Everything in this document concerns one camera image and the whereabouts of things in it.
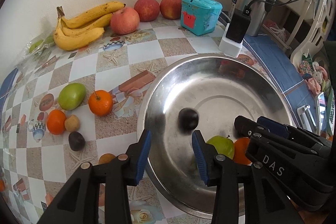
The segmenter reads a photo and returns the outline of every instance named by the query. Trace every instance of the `teal plastic container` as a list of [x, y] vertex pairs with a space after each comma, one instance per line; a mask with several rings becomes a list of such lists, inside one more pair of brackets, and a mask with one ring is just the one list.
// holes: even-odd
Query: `teal plastic container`
[[195, 35], [213, 32], [222, 8], [214, 0], [182, 0], [181, 26]]

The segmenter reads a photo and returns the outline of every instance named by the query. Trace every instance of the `checkered tablecloth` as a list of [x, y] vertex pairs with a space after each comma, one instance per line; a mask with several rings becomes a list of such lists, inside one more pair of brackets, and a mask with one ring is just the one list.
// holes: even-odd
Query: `checkered tablecloth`
[[[214, 32], [196, 37], [180, 26], [180, 20], [159, 17], [153, 22], [141, 22], [136, 32], [126, 36], [119, 37], [107, 29], [102, 39], [76, 51], [53, 47], [46, 50], [36, 66], [19, 71], [4, 103], [0, 132], [0, 177], [6, 184], [2, 195], [16, 218], [23, 224], [36, 223], [81, 163], [90, 161], [95, 165], [101, 155], [122, 154], [137, 141], [142, 93], [132, 95], [125, 91], [125, 100], [115, 99], [116, 107], [109, 115], [97, 117], [88, 107], [88, 96], [94, 90], [113, 93], [144, 71], [155, 78], [184, 57], [221, 53], [218, 45], [223, 33], [224, 26], [218, 22]], [[241, 54], [241, 60], [269, 78], [246, 48]], [[70, 149], [68, 132], [59, 136], [47, 129], [42, 135], [35, 132], [36, 128], [45, 128], [48, 113], [59, 107], [57, 97], [62, 88], [74, 82], [84, 84], [87, 90], [80, 106], [66, 112], [81, 121], [79, 132], [86, 145], [79, 152]], [[48, 110], [41, 111], [41, 100], [47, 94], [53, 95], [54, 102]], [[104, 196], [103, 185], [100, 192]], [[144, 224], [210, 223], [172, 206], [146, 175], [138, 187], [129, 187], [128, 193], [132, 215], [146, 212]], [[102, 199], [100, 223], [105, 222], [104, 209]]]

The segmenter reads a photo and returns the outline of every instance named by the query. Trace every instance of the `metal pin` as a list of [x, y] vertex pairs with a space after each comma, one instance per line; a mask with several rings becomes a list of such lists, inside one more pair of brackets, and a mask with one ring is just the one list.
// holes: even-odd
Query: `metal pin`
[[89, 162], [84, 162], [84, 163], [82, 163], [82, 165], [81, 165], [81, 168], [82, 169], [88, 169], [90, 167], [90, 163]]
[[128, 156], [126, 154], [121, 154], [118, 156], [118, 160], [127, 160]]
[[253, 163], [253, 166], [256, 167], [257, 169], [260, 169], [263, 166], [263, 164], [260, 161], [256, 161]]
[[223, 160], [225, 160], [225, 156], [222, 155], [222, 154], [218, 154], [218, 155], [216, 155], [216, 160], [223, 161]]
[[253, 133], [253, 137], [261, 138], [261, 134], [260, 133]]

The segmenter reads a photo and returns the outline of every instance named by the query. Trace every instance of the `banana bunch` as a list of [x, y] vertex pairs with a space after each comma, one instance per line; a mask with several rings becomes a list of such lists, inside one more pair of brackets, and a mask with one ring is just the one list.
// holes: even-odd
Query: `banana bunch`
[[112, 1], [94, 7], [72, 19], [66, 19], [62, 7], [57, 7], [58, 21], [54, 32], [56, 45], [66, 51], [76, 50], [97, 40], [109, 25], [114, 12], [125, 4]]

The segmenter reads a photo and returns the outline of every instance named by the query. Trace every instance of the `black power adapter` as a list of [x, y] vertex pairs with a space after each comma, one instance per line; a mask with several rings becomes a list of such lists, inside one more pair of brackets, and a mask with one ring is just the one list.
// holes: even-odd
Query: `black power adapter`
[[237, 43], [242, 43], [244, 35], [251, 23], [251, 9], [245, 6], [244, 11], [235, 9], [230, 25], [227, 29], [226, 37]]

